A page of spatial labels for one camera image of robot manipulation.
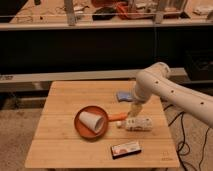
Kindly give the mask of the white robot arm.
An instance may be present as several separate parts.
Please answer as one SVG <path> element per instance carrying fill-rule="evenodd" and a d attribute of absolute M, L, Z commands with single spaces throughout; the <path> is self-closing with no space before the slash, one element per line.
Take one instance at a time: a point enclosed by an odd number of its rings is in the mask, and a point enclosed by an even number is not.
<path fill-rule="evenodd" d="M 132 89 L 133 103 L 145 104 L 154 94 L 184 109 L 213 129 L 213 97 L 170 81 L 170 73 L 169 66 L 164 62 L 140 70 Z"/>

